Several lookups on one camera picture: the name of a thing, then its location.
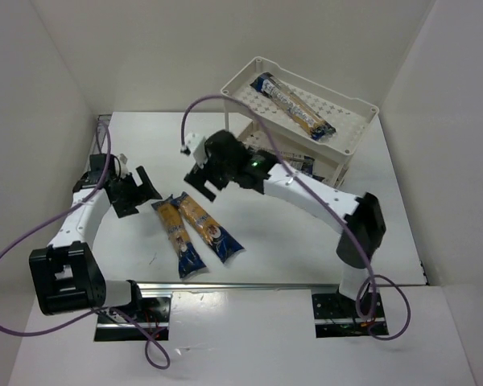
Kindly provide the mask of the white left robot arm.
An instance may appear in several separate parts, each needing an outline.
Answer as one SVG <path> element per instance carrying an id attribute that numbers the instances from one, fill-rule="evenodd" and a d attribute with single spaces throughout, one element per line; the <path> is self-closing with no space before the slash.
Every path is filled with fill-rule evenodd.
<path id="1" fill-rule="evenodd" d="M 39 308 L 45 315 L 102 307 L 136 308 L 141 290 L 133 280 L 104 278 L 93 255 L 93 244 L 105 214 L 113 209 L 119 219 L 138 213 L 138 206 L 161 197 L 143 166 L 137 184 L 126 164 L 105 154 L 89 157 L 86 171 L 72 189 L 69 214 L 47 247 L 35 249 L 29 266 Z"/>

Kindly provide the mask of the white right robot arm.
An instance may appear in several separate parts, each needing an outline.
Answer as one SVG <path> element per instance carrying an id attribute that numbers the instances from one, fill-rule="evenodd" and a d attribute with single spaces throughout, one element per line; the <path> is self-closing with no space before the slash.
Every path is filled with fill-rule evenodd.
<path id="1" fill-rule="evenodd" d="M 252 150 L 227 130 L 209 138 L 185 136 L 182 153 L 195 159 L 184 180 L 209 200 L 206 185 L 221 191 L 229 183 L 281 199 L 324 221 L 340 233 L 336 254 L 343 263 L 339 293 L 357 300 L 370 285 L 369 266 L 381 246 L 386 225 L 378 198 L 339 191 L 293 168 L 265 150 Z"/>

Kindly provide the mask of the spaghetti bag with white label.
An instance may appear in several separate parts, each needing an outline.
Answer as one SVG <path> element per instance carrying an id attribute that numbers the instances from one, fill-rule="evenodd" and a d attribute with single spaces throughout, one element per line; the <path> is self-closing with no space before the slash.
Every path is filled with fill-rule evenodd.
<path id="1" fill-rule="evenodd" d="M 264 72 L 250 87 L 274 103 L 314 141 L 330 138 L 336 133 L 310 105 L 270 72 Z"/>

